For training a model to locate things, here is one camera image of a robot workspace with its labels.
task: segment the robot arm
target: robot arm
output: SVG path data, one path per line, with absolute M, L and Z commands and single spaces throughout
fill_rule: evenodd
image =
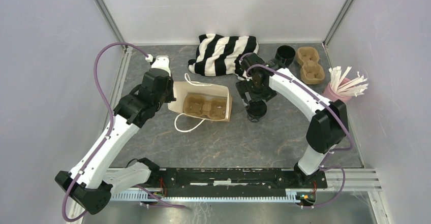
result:
M 109 127 L 104 130 L 85 157 L 69 172 L 60 171 L 55 181 L 66 191 L 72 179 L 80 173 L 81 176 L 72 188 L 70 197 L 90 214 L 101 211 L 112 195 L 136 184 L 145 183 L 153 170 L 153 164 L 148 160 L 138 161 L 131 167 L 115 173 L 107 173 L 107 170 L 123 146 L 148 119 L 154 117 L 162 104 L 174 100 L 169 58 L 158 56 L 152 63 L 151 69 L 144 74 L 142 83 L 122 97 L 114 108 L 112 133 L 89 162 L 85 171 L 80 170 L 82 165 L 95 152 Z
M 251 54 L 242 61 L 241 67 L 247 70 L 255 64 L 276 70 L 289 79 L 263 68 L 251 69 L 251 79 L 236 84 L 238 92 L 244 100 L 249 119 L 254 122 L 258 121 L 266 113 L 266 104 L 263 101 L 269 101 L 278 92 L 300 109 L 310 121 L 306 135 L 309 145 L 303 157 L 294 167 L 298 173 L 299 182 L 305 182 L 315 175 L 327 153 L 345 136 L 335 118 L 316 101 L 316 98 L 329 105 L 347 127 L 346 105 L 341 101 L 331 102 L 312 91 L 277 59 L 264 62 L 256 54 Z

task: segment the white straw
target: white straw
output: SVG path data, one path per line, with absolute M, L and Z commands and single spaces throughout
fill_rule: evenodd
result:
M 331 74 L 331 89 L 338 95 L 352 97 L 362 95 L 364 90 L 367 89 L 367 84 L 360 84 L 368 80 L 368 78 L 364 78 L 364 76 L 360 76 L 359 72 L 357 72 L 358 77 L 350 80 L 349 82 L 342 84 L 342 81 L 346 78 L 347 74 L 350 72 L 352 67 L 347 67 L 344 71 L 343 75 L 341 75 L 341 67 L 329 68 L 329 73 Z

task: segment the black and white striped cloth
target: black and white striped cloth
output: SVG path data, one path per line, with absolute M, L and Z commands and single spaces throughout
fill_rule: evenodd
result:
M 196 59 L 189 60 L 189 70 L 202 76 L 213 77 L 236 74 L 245 78 L 239 59 L 243 54 L 257 53 L 259 45 L 254 36 L 223 37 L 216 34 L 199 36 Z

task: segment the white string handle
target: white string handle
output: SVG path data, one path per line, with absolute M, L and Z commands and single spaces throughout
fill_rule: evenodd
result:
M 200 83 L 193 83 L 190 79 L 190 75 L 188 73 L 184 73 L 184 79 L 187 81 L 187 83 L 193 85 L 193 86 L 211 86 L 211 84 L 200 84 Z
M 203 121 L 205 120 L 205 119 L 202 119 L 202 120 L 200 121 L 200 123 L 198 123 L 198 124 L 197 124 L 194 128 L 192 128 L 192 129 L 189 129 L 189 130 L 181 130 L 181 129 L 178 129 L 178 127 L 176 126 L 176 121 L 178 120 L 179 116 L 181 116 L 181 115 L 185 115 L 185 113 L 181 113 L 181 114 L 177 115 L 177 116 L 176 116 L 176 118 L 175 118 L 175 121 L 174 121 L 175 129 L 176 129 L 178 132 L 181 132 L 181 133 L 189 133 L 189 132 L 191 132 L 191 131 L 195 130 L 195 129 L 196 129 L 197 127 L 199 127 L 199 125 L 201 125 L 201 124 L 203 123 Z

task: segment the black cup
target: black cup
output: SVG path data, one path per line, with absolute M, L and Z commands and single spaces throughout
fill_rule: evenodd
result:
M 296 52 L 295 52 L 295 49 L 293 49 L 293 47 L 288 45 L 282 45 L 277 49 L 275 58 L 281 61 L 282 63 L 284 63 L 286 67 L 288 67 L 290 64 L 292 64 L 293 59 L 295 58 L 295 54 Z

